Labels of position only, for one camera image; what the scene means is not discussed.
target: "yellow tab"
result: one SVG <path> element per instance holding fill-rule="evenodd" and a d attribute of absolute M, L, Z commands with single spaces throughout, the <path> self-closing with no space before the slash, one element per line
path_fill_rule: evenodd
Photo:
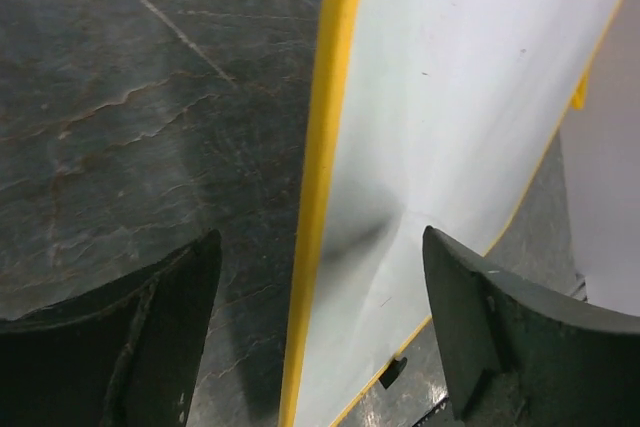
<path fill-rule="evenodd" d="M 578 84 L 573 97 L 571 98 L 571 106 L 576 110 L 582 110 L 584 103 L 587 101 L 587 84 L 589 83 L 589 70 L 587 70 Z"/>

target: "white board with yellow edge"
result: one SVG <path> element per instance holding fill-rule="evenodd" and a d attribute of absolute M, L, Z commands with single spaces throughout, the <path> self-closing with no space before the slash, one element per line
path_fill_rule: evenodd
<path fill-rule="evenodd" d="M 625 0 L 561 127 L 576 268 L 590 303 L 640 315 L 640 0 Z"/>
<path fill-rule="evenodd" d="M 619 0 L 324 0 L 281 427 L 327 427 L 430 309 L 427 225 L 501 235 Z"/>

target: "speckled surface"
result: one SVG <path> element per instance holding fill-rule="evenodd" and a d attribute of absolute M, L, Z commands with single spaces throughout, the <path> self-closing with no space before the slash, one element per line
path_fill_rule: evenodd
<path fill-rule="evenodd" d="M 275 425 L 319 5 L 0 0 L 0 316 L 219 228 L 224 270 L 189 425 Z M 561 289 L 559 162 L 554 146 L 492 255 Z M 442 396 L 430 328 L 408 355 L 343 425 L 411 425 Z"/>

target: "yellow border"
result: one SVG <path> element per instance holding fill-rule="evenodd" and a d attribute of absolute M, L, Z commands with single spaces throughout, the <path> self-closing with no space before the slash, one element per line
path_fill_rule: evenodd
<path fill-rule="evenodd" d="M 618 1 L 607 23 L 607 27 L 598 41 L 597 47 L 587 65 L 591 65 L 622 1 L 623 0 Z M 359 0 L 322 1 L 308 122 L 308 126 L 314 126 L 314 128 L 308 127 L 306 138 L 300 212 L 298 217 L 298 237 L 293 266 L 282 396 L 280 399 L 279 427 L 292 427 L 295 421 L 298 392 L 300 390 L 302 377 L 304 350 L 311 319 L 314 286 L 320 260 L 333 159 L 338 139 L 338 131 L 340 129 L 340 115 L 342 113 L 342 101 L 347 79 L 349 55 L 358 2 Z M 561 122 L 562 120 L 556 126 L 554 136 Z M 548 149 L 554 136 L 549 139 L 546 149 Z M 531 184 L 534 175 L 535 171 L 529 179 L 528 185 Z M 511 224 L 526 194 L 526 190 L 520 202 L 518 202 L 516 209 L 514 209 L 508 222 L 502 229 L 502 232 L 492 244 L 492 247 Z M 430 320 L 431 317 L 425 319 L 402 345 L 399 352 L 402 352 L 406 348 Z M 353 406 L 378 380 L 386 367 L 387 365 L 376 373 L 360 394 L 352 400 L 347 408 L 331 424 L 332 426 L 338 424 L 347 415 Z"/>

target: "white surface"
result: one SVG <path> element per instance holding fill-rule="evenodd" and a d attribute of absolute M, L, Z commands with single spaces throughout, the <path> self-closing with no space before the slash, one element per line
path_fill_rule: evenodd
<path fill-rule="evenodd" d="M 587 104 L 561 129 L 576 267 L 589 302 L 640 315 L 640 0 L 596 57 Z"/>
<path fill-rule="evenodd" d="M 484 253 L 617 0 L 361 0 L 295 425 L 326 427 L 429 315 L 421 238 Z"/>

